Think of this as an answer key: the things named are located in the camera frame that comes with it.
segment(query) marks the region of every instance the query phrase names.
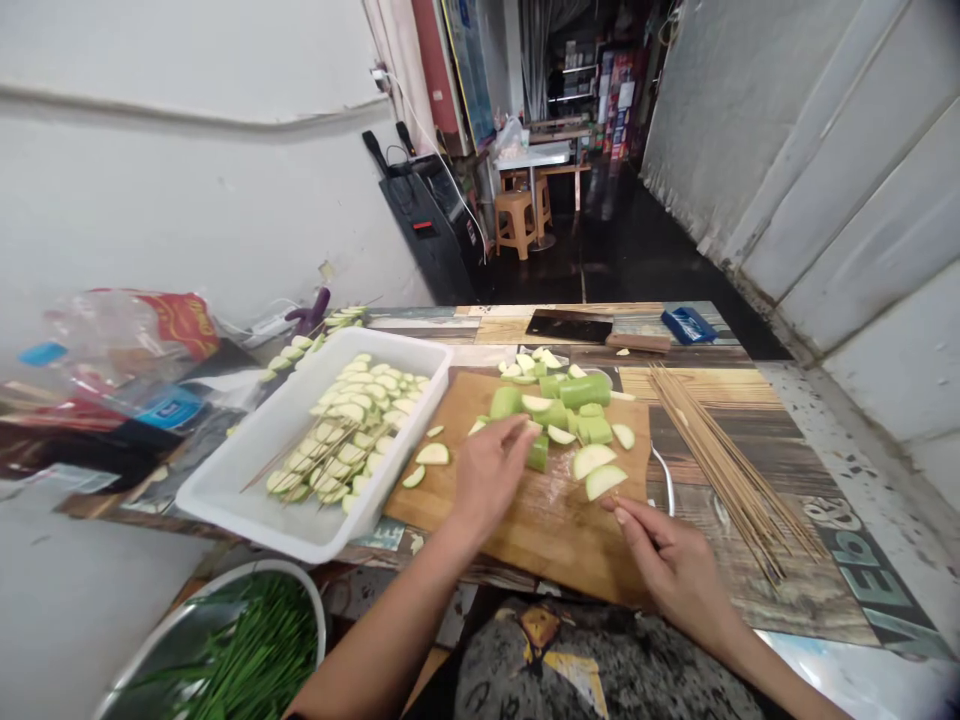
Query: human hand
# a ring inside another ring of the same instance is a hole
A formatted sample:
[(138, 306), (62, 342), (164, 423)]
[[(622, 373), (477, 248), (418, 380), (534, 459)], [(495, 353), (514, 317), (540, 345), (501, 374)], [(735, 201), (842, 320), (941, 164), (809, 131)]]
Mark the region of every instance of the human hand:
[(506, 515), (538, 433), (514, 415), (464, 440), (457, 453), (457, 490), (448, 522), (482, 545)]
[(752, 637), (723, 587), (707, 539), (649, 505), (606, 497), (660, 612), (704, 650), (726, 662)]

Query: chopping board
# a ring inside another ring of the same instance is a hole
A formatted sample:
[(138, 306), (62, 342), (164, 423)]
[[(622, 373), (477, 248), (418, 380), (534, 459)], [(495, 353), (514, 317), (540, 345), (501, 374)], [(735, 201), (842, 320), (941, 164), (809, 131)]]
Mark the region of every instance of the chopping board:
[[(497, 377), (451, 372), (456, 373), (453, 382), (429, 425), (443, 425), (444, 430), (437, 437), (424, 438), (412, 458), (427, 443), (442, 442), (450, 449), (452, 461), (449, 465), (428, 466), (426, 477), (415, 488), (397, 483), (384, 507), (387, 516), (428, 532), (437, 530), (453, 507), (457, 449), (477, 416), (489, 413), (494, 392), (505, 384)], [(540, 396), (539, 385), (519, 389)], [(616, 487), (616, 493), (646, 502), (650, 459), (647, 405), (614, 399), (604, 412), (609, 422), (623, 423), (637, 436), (630, 451), (616, 440), (610, 445), (617, 453), (611, 464), (628, 475)], [(568, 446), (551, 442), (547, 471), (524, 470), (513, 505), (482, 552), (584, 594), (637, 605), (645, 599), (644, 585), (620, 528), (611, 513), (587, 500), (583, 481), (573, 477), (571, 461), (579, 449), (579, 442)], [(415, 468), (411, 459), (401, 478)]]

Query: plastic container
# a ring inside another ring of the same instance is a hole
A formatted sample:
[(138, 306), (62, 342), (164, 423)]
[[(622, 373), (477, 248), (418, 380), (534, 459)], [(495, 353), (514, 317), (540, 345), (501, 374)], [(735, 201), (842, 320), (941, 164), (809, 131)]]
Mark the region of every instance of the plastic container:
[[(310, 408), (335, 382), (344, 365), (362, 352), (370, 353), (375, 363), (386, 362), (403, 372), (426, 375), (430, 384), (351, 513), (345, 515), (339, 505), (320, 508), (312, 498), (299, 505), (283, 505), (267, 496), (266, 476), (241, 493), (261, 468), (279, 467), (283, 458), (278, 455), (292, 440), (302, 437), (315, 420)], [(327, 562), (350, 540), (373, 530), (398, 475), (447, 390), (452, 358), (453, 350), (445, 345), (375, 330), (340, 330), (308, 356), (308, 362), (190, 476), (177, 492), (177, 505), (202, 520), (303, 562)]]

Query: purple object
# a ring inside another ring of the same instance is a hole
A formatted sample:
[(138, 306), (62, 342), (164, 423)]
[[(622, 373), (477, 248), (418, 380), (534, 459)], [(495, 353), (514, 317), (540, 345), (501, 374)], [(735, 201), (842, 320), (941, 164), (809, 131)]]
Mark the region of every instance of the purple object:
[(327, 288), (321, 288), (317, 293), (317, 301), (312, 308), (297, 308), (286, 314), (284, 320), (298, 320), (296, 334), (311, 336), (323, 323), (323, 314), (327, 311), (327, 305), (330, 302), (330, 291)]

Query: orange stool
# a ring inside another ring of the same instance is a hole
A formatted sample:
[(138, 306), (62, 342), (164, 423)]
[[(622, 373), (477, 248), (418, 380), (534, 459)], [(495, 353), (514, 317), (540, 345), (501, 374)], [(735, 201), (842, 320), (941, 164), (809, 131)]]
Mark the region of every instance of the orange stool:
[(550, 223), (553, 226), (553, 213), (550, 212), (550, 188), (547, 178), (541, 175), (537, 178), (537, 242), (543, 237), (544, 229)]
[[(527, 246), (537, 240), (530, 193), (523, 190), (500, 193), (494, 201), (494, 209), (497, 213), (497, 255), (500, 254), (500, 246), (505, 245), (516, 248), (520, 259), (526, 260)], [(500, 221), (501, 214), (507, 216), (505, 223)]]

